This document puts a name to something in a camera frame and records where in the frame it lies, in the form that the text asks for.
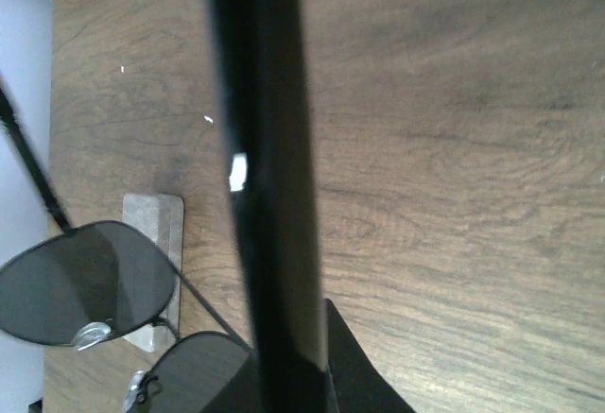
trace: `wooden table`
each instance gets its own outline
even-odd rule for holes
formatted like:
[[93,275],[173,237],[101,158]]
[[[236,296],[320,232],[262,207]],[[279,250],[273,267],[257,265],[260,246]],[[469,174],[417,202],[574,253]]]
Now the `wooden table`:
[[[326,294],[419,413],[605,411],[605,0],[303,0]],[[202,0],[55,0],[51,173],[77,223],[184,198],[240,332]],[[184,292],[181,326],[216,327]],[[45,409],[155,355],[49,350]]]

